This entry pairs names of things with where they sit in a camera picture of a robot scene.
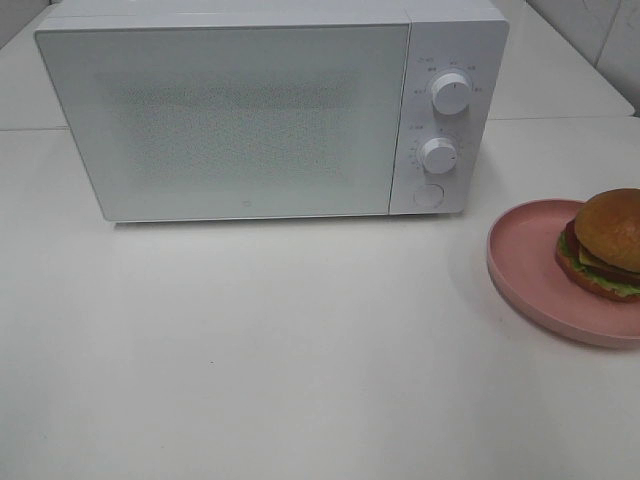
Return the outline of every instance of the burger patty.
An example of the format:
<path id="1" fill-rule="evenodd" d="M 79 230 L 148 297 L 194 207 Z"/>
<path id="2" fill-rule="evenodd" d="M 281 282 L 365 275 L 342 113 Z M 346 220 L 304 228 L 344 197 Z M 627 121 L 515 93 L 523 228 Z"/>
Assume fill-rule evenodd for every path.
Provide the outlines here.
<path id="1" fill-rule="evenodd" d="M 580 243 L 578 237 L 576 236 L 575 220 L 571 220 L 569 223 L 567 223 L 567 226 L 564 229 L 564 234 L 569 252 L 571 253 L 571 256 L 576 260 L 580 257 L 580 248 L 589 252 L 584 247 L 584 245 Z M 614 266 L 610 266 L 611 270 L 604 270 L 592 265 L 585 265 L 585 268 L 588 271 L 604 278 L 605 280 L 609 280 L 610 282 L 625 283 L 627 285 L 633 285 L 634 287 L 640 287 L 640 278 L 638 278 L 637 275 L 634 275 L 632 272 L 627 273 L 624 270 Z"/>

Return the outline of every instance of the white tile wall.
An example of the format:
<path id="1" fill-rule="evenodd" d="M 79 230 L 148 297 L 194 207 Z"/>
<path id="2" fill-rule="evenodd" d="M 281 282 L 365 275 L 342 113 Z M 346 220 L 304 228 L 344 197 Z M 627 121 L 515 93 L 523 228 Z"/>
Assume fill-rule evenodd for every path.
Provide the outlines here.
<path id="1" fill-rule="evenodd" d="M 620 0 L 529 0 L 591 64 L 606 41 Z"/>
<path id="2" fill-rule="evenodd" d="M 0 47 L 47 5 L 49 0 L 0 0 Z"/>
<path id="3" fill-rule="evenodd" d="M 640 111 L 640 0 L 622 0 L 597 68 Z"/>

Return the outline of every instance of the white knob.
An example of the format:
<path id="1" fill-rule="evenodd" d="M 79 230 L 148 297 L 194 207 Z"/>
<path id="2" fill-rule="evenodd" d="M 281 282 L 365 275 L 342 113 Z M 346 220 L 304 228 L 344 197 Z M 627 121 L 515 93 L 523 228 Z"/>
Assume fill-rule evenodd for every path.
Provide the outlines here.
<path id="1" fill-rule="evenodd" d="M 432 138 L 420 149 L 420 160 L 427 172 L 439 175 L 455 167 L 458 152 L 448 138 Z"/>
<path id="2" fill-rule="evenodd" d="M 461 112 L 471 99 L 471 80 L 462 72 L 443 73 L 431 83 L 433 106 L 443 115 Z"/>

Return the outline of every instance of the white table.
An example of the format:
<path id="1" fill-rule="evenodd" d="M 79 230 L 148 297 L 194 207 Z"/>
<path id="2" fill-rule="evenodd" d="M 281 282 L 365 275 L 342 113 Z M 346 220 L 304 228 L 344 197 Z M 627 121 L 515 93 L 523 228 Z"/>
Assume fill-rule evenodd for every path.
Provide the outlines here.
<path id="1" fill-rule="evenodd" d="M 0 132 L 0 478 L 636 480 L 640 352 L 527 322 L 484 252 L 639 150 L 496 121 L 462 215 L 114 228 L 67 131 Z"/>
<path id="2" fill-rule="evenodd" d="M 629 102 L 531 7 L 522 0 L 496 3 L 511 32 L 489 118 L 633 114 Z M 0 50 L 0 130 L 66 125 L 32 38 L 51 8 Z"/>

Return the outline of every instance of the white microwave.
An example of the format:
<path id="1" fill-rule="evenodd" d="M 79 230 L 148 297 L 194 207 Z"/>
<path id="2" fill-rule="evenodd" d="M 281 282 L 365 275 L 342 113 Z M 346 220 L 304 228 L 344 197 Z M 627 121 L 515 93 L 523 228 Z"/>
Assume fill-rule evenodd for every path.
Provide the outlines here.
<path id="1" fill-rule="evenodd" d="M 65 0 L 36 41 L 109 221 L 456 212 L 488 0 Z"/>

